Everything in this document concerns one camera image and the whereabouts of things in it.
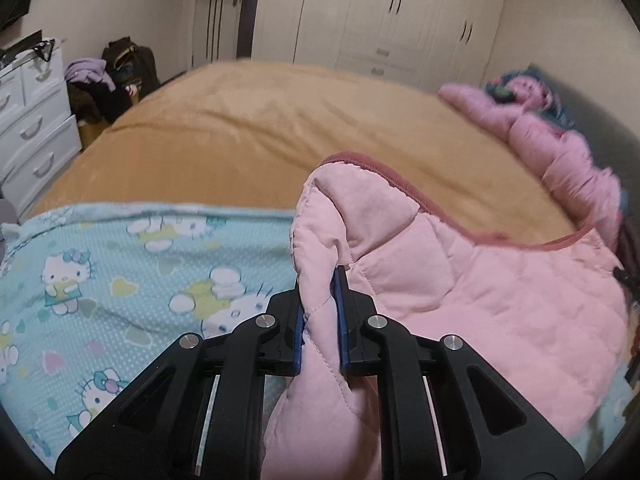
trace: light blue blanket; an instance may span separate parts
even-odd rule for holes
[[[40,459],[53,469],[181,334],[231,332],[293,288],[291,220],[290,212],[89,204],[3,225],[0,402]],[[268,413],[282,383],[268,378]]]

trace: tan bedspread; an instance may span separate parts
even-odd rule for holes
[[[332,153],[390,165],[463,226],[546,242],[575,231],[500,142],[436,96],[320,68],[221,63],[132,108],[43,198],[294,208]]]

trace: pink comforter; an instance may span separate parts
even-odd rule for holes
[[[438,95],[506,142],[580,227],[595,225],[607,247],[616,250],[620,181],[609,168],[593,165],[580,133],[545,121],[527,102],[501,105],[473,86],[446,84]]]
[[[315,170],[292,226],[302,373],[268,423],[262,478],[381,477],[375,380],[340,374],[338,265],[379,313],[415,335],[461,335],[562,434],[577,433],[609,388],[626,331],[618,262],[582,220],[580,232],[543,246],[482,241],[365,156]]]

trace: backpack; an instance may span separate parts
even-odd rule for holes
[[[113,82],[121,88],[136,85],[141,99],[160,88],[153,51],[136,45],[129,36],[110,42],[102,58],[107,62],[107,72]]]

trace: white wall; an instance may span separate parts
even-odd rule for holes
[[[65,63],[100,57],[108,41],[131,36],[151,47],[158,77],[164,81],[188,67],[189,0],[32,0],[30,13],[0,34],[7,47],[43,29],[47,37],[66,40]]]
[[[505,0],[485,77],[530,62],[640,136],[640,33],[620,0]]]

